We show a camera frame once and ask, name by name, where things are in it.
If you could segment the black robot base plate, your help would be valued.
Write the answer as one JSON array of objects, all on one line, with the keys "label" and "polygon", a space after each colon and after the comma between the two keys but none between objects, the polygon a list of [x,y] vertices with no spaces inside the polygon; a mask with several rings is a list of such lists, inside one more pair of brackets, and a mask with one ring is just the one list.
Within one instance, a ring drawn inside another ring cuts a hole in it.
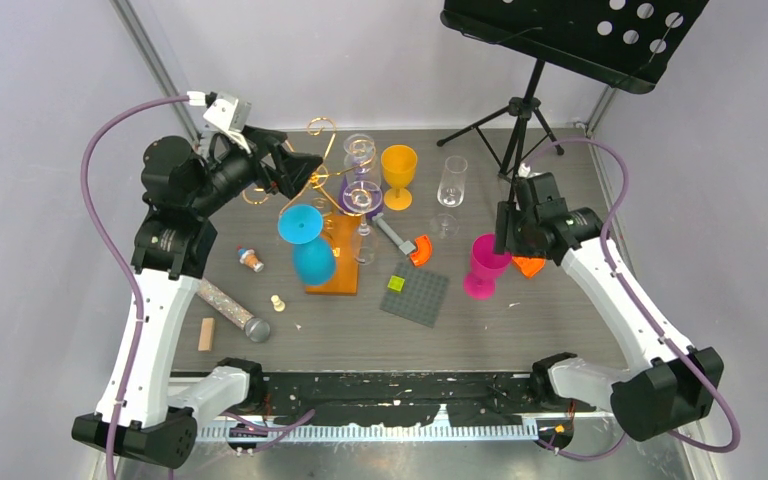
[{"label": "black robot base plate", "polygon": [[590,413],[571,400],[539,402],[514,372],[273,372],[252,401],[223,408],[287,425],[312,410],[314,426],[427,426],[441,409],[456,427],[512,426],[521,414]]}]

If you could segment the gold wire glass rack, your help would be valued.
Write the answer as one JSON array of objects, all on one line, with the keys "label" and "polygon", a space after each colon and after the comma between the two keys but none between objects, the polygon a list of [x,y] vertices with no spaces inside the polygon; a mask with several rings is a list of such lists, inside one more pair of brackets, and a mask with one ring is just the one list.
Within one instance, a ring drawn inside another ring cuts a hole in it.
[{"label": "gold wire glass rack", "polygon": [[[323,216],[322,237],[330,244],[336,259],[336,272],[329,282],[320,286],[303,284],[307,294],[348,296],[357,293],[358,267],[357,263],[349,258],[348,228],[357,227],[359,218],[341,213],[338,202],[325,189],[329,178],[343,177],[347,172],[348,169],[330,172],[326,167],[320,166],[303,188],[304,192],[312,190],[316,193],[311,202],[306,205],[313,206]],[[297,195],[288,201],[280,211],[280,215],[298,203],[300,197]]]}]

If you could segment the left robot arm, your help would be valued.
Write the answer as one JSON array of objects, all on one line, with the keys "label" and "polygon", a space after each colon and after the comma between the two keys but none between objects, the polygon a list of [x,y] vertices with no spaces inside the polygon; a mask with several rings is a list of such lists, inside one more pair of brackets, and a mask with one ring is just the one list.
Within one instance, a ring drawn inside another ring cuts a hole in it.
[{"label": "left robot arm", "polygon": [[294,198],[323,164],[320,155],[289,150],[282,132],[248,127],[245,134],[246,146],[228,142],[221,155],[201,156],[179,136],[144,151],[148,211],[124,263],[132,291],[126,327],[102,398],[74,420],[76,441],[175,470],[201,426],[230,410],[253,414],[265,405],[262,367],[238,358],[221,360],[179,394],[168,391],[183,320],[217,236],[211,216],[250,186]]}]

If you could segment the magenta plastic goblet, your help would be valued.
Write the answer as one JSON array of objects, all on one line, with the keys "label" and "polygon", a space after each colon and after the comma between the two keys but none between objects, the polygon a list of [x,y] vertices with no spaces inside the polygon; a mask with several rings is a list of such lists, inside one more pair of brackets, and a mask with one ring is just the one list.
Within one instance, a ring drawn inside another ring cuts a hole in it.
[{"label": "magenta plastic goblet", "polygon": [[470,250],[470,268],[463,279],[464,292],[473,299],[486,300],[496,291],[496,280],[509,267],[512,255],[495,252],[496,236],[486,233],[477,237]]}]

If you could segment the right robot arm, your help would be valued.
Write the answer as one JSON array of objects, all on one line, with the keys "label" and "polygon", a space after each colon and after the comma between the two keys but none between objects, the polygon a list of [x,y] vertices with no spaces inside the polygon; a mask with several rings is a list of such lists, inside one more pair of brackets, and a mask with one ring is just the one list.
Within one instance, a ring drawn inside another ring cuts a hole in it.
[{"label": "right robot arm", "polygon": [[550,173],[512,180],[512,199],[497,206],[497,253],[554,262],[585,293],[627,363],[614,369],[569,352],[535,362],[531,397],[544,410],[567,400],[614,415],[636,441],[707,417],[724,363],[696,348],[654,306],[622,263],[594,210],[571,210]]}]

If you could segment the clear wine glass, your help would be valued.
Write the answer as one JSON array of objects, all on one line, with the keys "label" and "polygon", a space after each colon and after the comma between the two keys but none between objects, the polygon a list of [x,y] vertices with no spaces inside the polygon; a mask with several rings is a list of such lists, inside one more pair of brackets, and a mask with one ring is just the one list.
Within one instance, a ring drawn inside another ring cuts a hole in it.
[{"label": "clear wine glass", "polygon": [[359,225],[351,237],[352,254],[359,265],[369,265],[375,259],[378,236],[366,217],[358,218]]}]

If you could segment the blue plastic goblet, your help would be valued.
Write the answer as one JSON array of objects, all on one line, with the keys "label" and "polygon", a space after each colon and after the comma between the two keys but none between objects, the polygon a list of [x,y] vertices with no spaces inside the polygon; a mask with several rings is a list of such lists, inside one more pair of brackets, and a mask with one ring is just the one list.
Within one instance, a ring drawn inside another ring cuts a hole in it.
[{"label": "blue plastic goblet", "polygon": [[300,281],[320,286],[336,272],[336,259],[328,241],[322,237],[324,219],[311,205],[289,207],[279,218],[281,238],[292,245],[292,263]]}]

